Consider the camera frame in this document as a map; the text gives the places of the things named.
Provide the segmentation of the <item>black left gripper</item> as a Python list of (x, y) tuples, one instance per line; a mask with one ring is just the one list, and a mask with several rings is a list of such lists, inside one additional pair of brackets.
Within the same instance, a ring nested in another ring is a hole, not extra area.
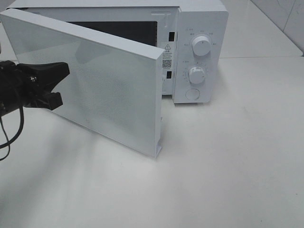
[[(0, 63), (0, 115), (5, 116), (26, 108), (55, 110), (63, 105), (59, 92), (52, 90), (70, 74), (65, 62), (49, 64), (18, 64), (12, 61)], [(35, 89), (46, 92), (36, 97)]]

